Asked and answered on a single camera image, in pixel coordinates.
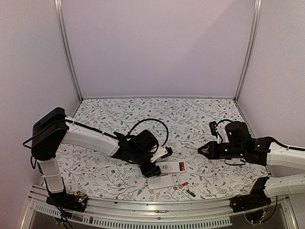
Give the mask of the purple AA battery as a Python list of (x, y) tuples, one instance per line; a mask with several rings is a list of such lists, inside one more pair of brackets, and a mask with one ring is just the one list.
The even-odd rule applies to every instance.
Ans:
[(189, 194), (189, 195), (191, 195), (192, 197), (196, 197), (196, 195), (193, 193), (193, 192), (191, 192), (190, 190), (186, 190), (187, 191), (187, 193)]

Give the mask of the red gold AA battery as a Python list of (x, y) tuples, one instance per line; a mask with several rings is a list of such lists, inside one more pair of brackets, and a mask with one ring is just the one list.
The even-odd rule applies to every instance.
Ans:
[(167, 210), (156, 210), (155, 213), (168, 213)]

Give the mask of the white battery cover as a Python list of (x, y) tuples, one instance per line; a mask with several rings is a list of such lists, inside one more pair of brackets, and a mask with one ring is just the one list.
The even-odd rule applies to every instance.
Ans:
[(145, 183), (146, 183), (146, 179), (143, 177), (140, 177), (136, 182), (136, 186), (142, 188), (145, 186)]

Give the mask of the floral table mat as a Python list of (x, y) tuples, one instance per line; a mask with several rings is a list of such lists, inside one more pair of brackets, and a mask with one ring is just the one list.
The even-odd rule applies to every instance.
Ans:
[[(160, 143), (171, 147), (169, 161), (186, 163), (186, 171), (178, 174), (179, 185), (149, 190), (147, 182), (140, 188), (140, 169), (86, 148), (61, 145), (57, 152), (68, 192), (81, 191), (91, 197), (137, 201), (186, 201), (224, 198), (248, 194), (255, 181), (267, 175), (263, 166), (239, 160), (207, 160), (198, 166), (192, 160), (200, 156), (199, 147), (212, 141), (209, 123), (229, 119), (242, 121), (231, 100), (213, 99), (95, 99), (85, 100), (74, 119), (82, 124), (112, 134), (137, 134), (150, 130)], [(186, 190), (193, 192), (192, 197)]]

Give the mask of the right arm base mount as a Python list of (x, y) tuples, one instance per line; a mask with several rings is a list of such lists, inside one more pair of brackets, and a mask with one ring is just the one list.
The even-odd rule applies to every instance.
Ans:
[(264, 188), (266, 182), (270, 177), (261, 177), (258, 178), (252, 187), (251, 191), (247, 195), (236, 195), (230, 199), (230, 207), (233, 210), (233, 213), (243, 212), (247, 210), (252, 210), (255, 208), (266, 207), (265, 210), (260, 209), (257, 212), (247, 213), (245, 218), (251, 224), (259, 224), (264, 221), (267, 221), (271, 216), (267, 217), (268, 209), (271, 205), (271, 198), (267, 197)]

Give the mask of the red black battery in remote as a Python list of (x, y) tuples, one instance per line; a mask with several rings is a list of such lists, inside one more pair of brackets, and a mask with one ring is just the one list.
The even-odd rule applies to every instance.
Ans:
[(185, 163), (179, 162), (179, 171), (185, 171), (185, 170), (186, 170)]

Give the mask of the right aluminium frame post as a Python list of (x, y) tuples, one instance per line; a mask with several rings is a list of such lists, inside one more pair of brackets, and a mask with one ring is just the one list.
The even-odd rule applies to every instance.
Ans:
[(253, 12), (253, 18), (252, 18), (252, 24), (251, 24), (251, 30), (250, 30), (250, 36), (248, 40), (248, 45), (247, 45), (247, 50), (246, 50), (246, 55), (244, 58), (244, 63), (242, 66), (241, 74), (240, 74), (240, 79), (238, 81), (237, 89), (234, 95), (234, 101), (238, 103), (241, 93), (244, 87), (244, 83), (246, 80), (247, 72), (250, 66), (251, 62), (251, 57), (252, 53), (254, 50), (254, 45), (255, 45), (255, 39), (257, 36), (257, 30), (259, 26), (259, 20), (260, 20), (260, 14), (261, 14), (261, 6), (262, 6), (262, 1), (261, 0), (255, 0), (254, 1), (254, 12)]

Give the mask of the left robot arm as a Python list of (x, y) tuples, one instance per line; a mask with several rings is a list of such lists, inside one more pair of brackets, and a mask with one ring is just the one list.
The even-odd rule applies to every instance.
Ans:
[(40, 119), (32, 129), (32, 137), (23, 142), (31, 150), (32, 157), (42, 170), (47, 190), (60, 207), (67, 207), (71, 197), (65, 192), (65, 185), (56, 159), (60, 145), (74, 145), (95, 150), (108, 157), (136, 164), (145, 177), (160, 174), (155, 164), (167, 154), (155, 136), (148, 130), (137, 135), (113, 135), (75, 122), (57, 107)]

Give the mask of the aluminium front rail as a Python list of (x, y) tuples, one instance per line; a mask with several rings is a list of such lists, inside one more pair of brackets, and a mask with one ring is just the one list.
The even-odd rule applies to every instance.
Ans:
[[(299, 229), (288, 196), (272, 199), (265, 222), (251, 224), (247, 213), (233, 213), (229, 198), (191, 201), (128, 201), (88, 198), (85, 212), (65, 210), (67, 217), (46, 203), (47, 190), (33, 185), (21, 218), (21, 229)], [(167, 210), (168, 213), (155, 213)]]

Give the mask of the aluminium frame post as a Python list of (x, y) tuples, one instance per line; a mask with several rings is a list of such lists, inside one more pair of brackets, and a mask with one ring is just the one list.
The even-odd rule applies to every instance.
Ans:
[(74, 91), (76, 93), (77, 99), (81, 103), (83, 101), (83, 96), (81, 93), (80, 84), (79, 84), (79, 81), (77, 78), (76, 70), (74, 67), (73, 59), (72, 59), (71, 49), (70, 49), (69, 40), (68, 40), (68, 34), (67, 34), (65, 21), (64, 21), (62, 1), (55, 0), (54, 6), (55, 6), (55, 13), (56, 13), (56, 18), (57, 18), (57, 22), (58, 22), (59, 33), (60, 33), (60, 37), (61, 37), (61, 42), (62, 42), (62, 46), (63, 46), (63, 51), (64, 51), (68, 71), (70, 73), (72, 85), (73, 85)]
[(254, 1), (254, 12), (253, 12), (253, 18), (252, 18), (252, 24), (251, 24), (251, 30), (250, 30), (250, 36), (248, 40), (248, 45), (247, 45), (247, 50), (246, 50), (246, 55), (244, 58), (244, 63), (242, 66), (241, 74), (240, 74), (240, 79), (238, 81), (237, 89), (234, 95), (234, 101), (238, 103), (241, 93), (244, 87), (244, 83), (246, 80), (247, 72), (250, 66), (251, 62), (251, 57), (252, 53), (254, 50), (254, 45), (255, 45), (255, 39), (257, 36), (257, 30), (259, 26), (259, 20), (260, 20), (260, 14), (261, 14), (261, 6), (262, 6), (262, 1), (261, 0), (255, 0)]

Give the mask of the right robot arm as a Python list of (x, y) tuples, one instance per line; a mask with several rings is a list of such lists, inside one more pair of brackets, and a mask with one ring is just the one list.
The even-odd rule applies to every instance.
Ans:
[[(209, 124), (217, 141), (210, 141), (198, 148), (198, 153), (209, 160), (231, 160), (238, 158), (249, 164), (261, 166), (284, 166), (300, 170), (305, 168), (305, 150), (301, 147), (288, 146), (273, 137), (252, 138), (246, 123), (229, 121), (225, 126), (228, 141), (217, 131), (217, 122)], [(265, 198), (280, 195), (304, 193), (305, 175), (286, 177), (261, 177), (257, 179), (246, 203), (250, 208), (258, 207)]]

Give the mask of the left aluminium frame post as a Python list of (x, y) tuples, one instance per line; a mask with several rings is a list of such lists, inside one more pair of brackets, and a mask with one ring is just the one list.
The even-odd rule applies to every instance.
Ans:
[(54, 6), (55, 6), (55, 13), (56, 13), (56, 18), (57, 18), (57, 22), (58, 22), (59, 33), (60, 33), (60, 37), (61, 37), (61, 42), (62, 42), (62, 46), (63, 46), (63, 51), (64, 51), (68, 71), (70, 73), (72, 85), (73, 85), (74, 91), (76, 93), (77, 99), (81, 103), (83, 101), (83, 96), (81, 93), (80, 84), (79, 84), (79, 81), (77, 78), (76, 70), (74, 67), (73, 59), (72, 59), (71, 49), (70, 49), (69, 40), (68, 40), (68, 34), (67, 34), (65, 21), (64, 21), (62, 1), (55, 0)]

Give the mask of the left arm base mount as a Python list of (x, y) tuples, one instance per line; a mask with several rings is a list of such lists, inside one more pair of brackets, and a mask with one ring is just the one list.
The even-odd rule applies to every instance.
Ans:
[(77, 212), (85, 212), (88, 202), (86, 194), (77, 191), (76, 194), (67, 193), (63, 190), (59, 193), (48, 192), (46, 203), (58, 208), (68, 209)]

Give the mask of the white remote with buttons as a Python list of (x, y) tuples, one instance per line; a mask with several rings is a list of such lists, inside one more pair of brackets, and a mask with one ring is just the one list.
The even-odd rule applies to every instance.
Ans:
[(179, 162), (167, 161), (167, 162), (159, 162), (156, 163), (163, 174), (171, 174), (171, 173), (182, 173), (185, 171), (179, 171)]

